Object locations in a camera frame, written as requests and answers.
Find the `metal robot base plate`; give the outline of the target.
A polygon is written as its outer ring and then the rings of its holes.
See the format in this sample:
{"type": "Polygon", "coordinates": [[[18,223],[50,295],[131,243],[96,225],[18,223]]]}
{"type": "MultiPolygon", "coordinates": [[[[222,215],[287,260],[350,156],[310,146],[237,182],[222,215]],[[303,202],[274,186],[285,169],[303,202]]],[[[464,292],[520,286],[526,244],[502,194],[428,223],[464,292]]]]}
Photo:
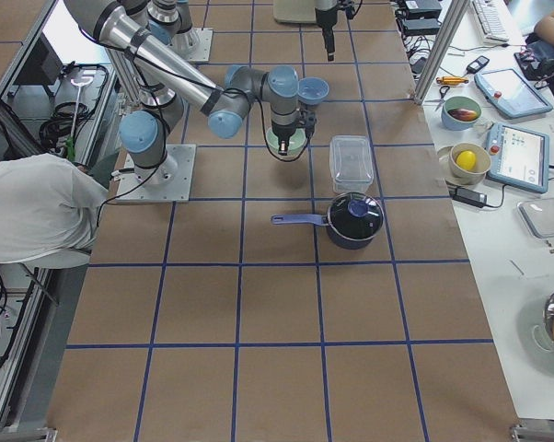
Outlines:
{"type": "Polygon", "coordinates": [[[185,203],[190,199],[195,144],[166,144],[163,158],[141,158],[128,152],[116,196],[133,203],[185,203]]]}

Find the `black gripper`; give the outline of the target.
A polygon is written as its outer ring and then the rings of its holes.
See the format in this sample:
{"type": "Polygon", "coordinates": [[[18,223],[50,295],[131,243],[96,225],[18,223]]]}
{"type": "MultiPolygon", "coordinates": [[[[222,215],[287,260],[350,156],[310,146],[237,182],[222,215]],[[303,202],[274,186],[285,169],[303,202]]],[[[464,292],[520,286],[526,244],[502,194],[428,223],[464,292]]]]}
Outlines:
{"type": "Polygon", "coordinates": [[[289,151],[290,139],[295,133],[295,128],[291,124],[282,125],[273,122],[271,132],[274,137],[272,142],[278,154],[287,154],[289,151]]]}

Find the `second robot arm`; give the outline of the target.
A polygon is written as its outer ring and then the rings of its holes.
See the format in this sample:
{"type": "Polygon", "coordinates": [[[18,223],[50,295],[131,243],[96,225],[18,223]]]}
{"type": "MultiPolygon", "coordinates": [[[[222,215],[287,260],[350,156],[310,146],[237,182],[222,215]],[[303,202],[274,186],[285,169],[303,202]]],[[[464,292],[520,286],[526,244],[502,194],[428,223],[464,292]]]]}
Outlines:
{"type": "Polygon", "coordinates": [[[147,27],[174,53],[190,62],[204,62],[202,31],[194,28],[188,1],[121,1],[126,13],[147,27]]]}

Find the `rear robot base plate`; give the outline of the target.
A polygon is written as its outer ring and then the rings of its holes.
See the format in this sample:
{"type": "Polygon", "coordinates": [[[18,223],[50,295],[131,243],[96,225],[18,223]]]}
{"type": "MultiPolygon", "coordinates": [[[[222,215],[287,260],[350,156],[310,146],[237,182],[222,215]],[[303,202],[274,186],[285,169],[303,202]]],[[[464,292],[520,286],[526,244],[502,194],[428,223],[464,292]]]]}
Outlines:
{"type": "Polygon", "coordinates": [[[208,63],[214,31],[211,28],[191,28],[171,38],[170,48],[190,63],[208,63]]]}

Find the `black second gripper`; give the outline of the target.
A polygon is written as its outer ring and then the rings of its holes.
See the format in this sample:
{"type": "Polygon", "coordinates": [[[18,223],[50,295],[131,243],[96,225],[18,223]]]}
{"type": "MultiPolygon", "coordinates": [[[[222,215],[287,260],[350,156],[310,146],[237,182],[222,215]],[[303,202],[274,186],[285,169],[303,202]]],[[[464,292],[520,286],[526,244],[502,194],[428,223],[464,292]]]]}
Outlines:
{"type": "Polygon", "coordinates": [[[336,0],[315,0],[316,23],[321,29],[327,60],[334,61],[335,39],[333,28],[338,21],[338,2],[336,0]]]}

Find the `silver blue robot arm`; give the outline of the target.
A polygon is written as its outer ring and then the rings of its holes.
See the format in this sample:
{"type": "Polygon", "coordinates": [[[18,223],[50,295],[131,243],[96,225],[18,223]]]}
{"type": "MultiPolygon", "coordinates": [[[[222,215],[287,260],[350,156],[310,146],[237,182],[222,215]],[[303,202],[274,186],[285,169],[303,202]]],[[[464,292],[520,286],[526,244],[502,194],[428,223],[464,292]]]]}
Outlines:
{"type": "Polygon", "coordinates": [[[146,79],[167,87],[207,118],[209,129],[228,139],[240,129],[254,103],[269,103],[271,127],[264,139],[271,155],[297,160],[315,131],[314,112],[299,106],[299,79],[289,65],[265,72],[233,65],[216,85],[182,58],[177,37],[191,30],[186,1],[68,1],[68,12],[95,43],[124,56],[144,90],[146,79]]]}

